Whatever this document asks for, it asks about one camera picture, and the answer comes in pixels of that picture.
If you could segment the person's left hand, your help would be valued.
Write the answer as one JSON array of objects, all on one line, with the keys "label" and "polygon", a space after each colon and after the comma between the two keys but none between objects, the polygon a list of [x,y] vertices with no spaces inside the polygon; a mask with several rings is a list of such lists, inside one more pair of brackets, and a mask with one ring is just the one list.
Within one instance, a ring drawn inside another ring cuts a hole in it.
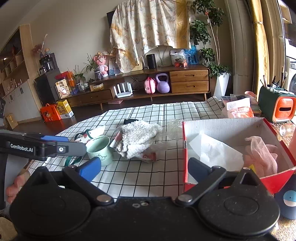
[{"label": "person's left hand", "polygon": [[25,183],[29,180],[30,173],[26,169],[22,169],[20,174],[15,178],[13,184],[6,189],[7,202],[12,204],[15,200],[17,194],[21,190],[21,188],[25,185]]}]

